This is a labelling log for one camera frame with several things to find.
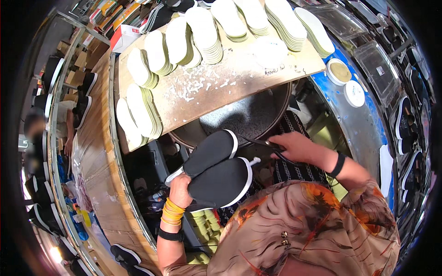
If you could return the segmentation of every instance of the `black wristband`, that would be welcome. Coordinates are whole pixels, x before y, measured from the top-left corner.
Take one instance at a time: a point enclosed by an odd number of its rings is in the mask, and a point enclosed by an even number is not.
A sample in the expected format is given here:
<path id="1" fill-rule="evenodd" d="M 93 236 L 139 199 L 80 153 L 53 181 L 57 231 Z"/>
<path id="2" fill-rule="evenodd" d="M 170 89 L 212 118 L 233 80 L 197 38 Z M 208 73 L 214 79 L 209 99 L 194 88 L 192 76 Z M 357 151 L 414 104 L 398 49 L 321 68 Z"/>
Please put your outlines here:
<path id="1" fill-rule="evenodd" d="M 336 162 L 336 166 L 331 173 L 327 173 L 330 177 L 336 178 L 338 174 L 341 172 L 342 167 L 344 166 L 345 158 L 347 156 L 338 152 L 338 162 Z"/>
<path id="2" fill-rule="evenodd" d="M 166 232 L 166 231 L 162 230 L 161 228 L 159 228 L 158 236 L 160 236 L 163 239 L 168 240 L 168 241 L 175 241 L 175 242 L 184 241 L 183 229 L 180 229 L 178 231 L 178 233 L 169 233 L 169 232 Z"/>

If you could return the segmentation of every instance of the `floral blouse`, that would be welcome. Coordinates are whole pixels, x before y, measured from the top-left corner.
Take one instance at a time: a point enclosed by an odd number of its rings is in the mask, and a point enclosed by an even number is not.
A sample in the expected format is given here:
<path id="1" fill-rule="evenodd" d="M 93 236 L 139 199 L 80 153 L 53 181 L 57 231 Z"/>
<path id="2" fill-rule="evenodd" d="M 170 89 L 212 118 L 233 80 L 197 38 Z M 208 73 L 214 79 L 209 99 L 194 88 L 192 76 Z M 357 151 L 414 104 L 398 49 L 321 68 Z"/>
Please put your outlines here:
<path id="1" fill-rule="evenodd" d="M 238 208 L 208 265 L 172 265 L 164 275 L 278 275 L 289 255 L 335 275 L 391 275 L 399 249 L 396 222 L 375 181 L 339 202 L 319 184 L 290 180 Z"/>

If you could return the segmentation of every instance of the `person's hand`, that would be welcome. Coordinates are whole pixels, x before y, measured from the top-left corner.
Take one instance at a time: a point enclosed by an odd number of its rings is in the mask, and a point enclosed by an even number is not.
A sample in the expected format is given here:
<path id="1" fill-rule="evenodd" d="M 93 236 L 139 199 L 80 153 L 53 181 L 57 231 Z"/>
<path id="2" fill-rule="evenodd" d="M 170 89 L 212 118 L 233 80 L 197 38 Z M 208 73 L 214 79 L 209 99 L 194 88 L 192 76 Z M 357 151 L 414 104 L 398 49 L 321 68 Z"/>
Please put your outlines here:
<path id="1" fill-rule="evenodd" d="M 72 153 L 72 138 L 68 138 L 65 144 L 65 155 L 71 156 Z"/>
<path id="2" fill-rule="evenodd" d="M 311 163 L 313 149 L 316 146 L 309 138 L 299 132 L 284 133 L 275 135 L 268 139 L 270 142 L 283 146 L 286 151 L 282 153 L 288 160 L 293 162 Z M 271 158 L 278 159 L 275 153 Z"/>
<path id="3" fill-rule="evenodd" d="M 191 178 L 185 173 L 181 173 L 175 177 L 170 183 L 170 200 L 178 207 L 186 209 L 191 203 L 192 198 L 187 192 L 187 186 L 191 182 Z"/>

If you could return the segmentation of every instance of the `red and white box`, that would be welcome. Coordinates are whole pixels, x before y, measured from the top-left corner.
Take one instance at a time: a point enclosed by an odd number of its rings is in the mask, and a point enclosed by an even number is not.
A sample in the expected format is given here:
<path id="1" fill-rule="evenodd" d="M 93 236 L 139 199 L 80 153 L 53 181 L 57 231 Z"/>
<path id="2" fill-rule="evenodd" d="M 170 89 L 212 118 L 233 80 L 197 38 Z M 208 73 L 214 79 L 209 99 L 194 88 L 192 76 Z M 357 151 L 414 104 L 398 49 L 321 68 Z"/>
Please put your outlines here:
<path id="1" fill-rule="evenodd" d="M 130 25 L 120 25 L 110 39 L 112 52 L 122 53 L 129 45 L 141 36 L 140 30 Z"/>

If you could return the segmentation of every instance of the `black and white patterned fabric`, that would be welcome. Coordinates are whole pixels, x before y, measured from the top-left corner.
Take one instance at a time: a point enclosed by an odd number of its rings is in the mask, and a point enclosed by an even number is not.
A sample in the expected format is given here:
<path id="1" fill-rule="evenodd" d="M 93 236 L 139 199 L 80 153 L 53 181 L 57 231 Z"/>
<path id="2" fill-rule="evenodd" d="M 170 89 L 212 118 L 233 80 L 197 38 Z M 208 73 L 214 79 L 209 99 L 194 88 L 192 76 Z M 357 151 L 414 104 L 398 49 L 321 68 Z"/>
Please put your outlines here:
<path id="1" fill-rule="evenodd" d="M 292 111 L 286 111 L 277 128 L 279 129 L 278 134 L 297 131 L 310 139 L 307 131 L 302 125 L 301 120 Z M 301 163 L 301 165 L 299 166 L 293 166 L 291 164 L 287 164 L 283 160 L 278 159 L 276 160 L 274 165 L 273 183 L 277 184 L 287 180 L 315 181 L 319 184 L 323 184 L 324 186 L 329 187 L 327 179 L 325 177 L 325 173 L 320 168 L 309 165 L 307 163 Z M 228 220 L 235 213 L 238 206 L 247 198 L 262 190 L 263 188 L 264 187 L 260 183 L 258 183 L 255 178 L 253 178 L 249 190 L 237 203 L 226 208 L 217 209 L 220 216 L 220 224 L 222 226 L 225 226 Z"/>

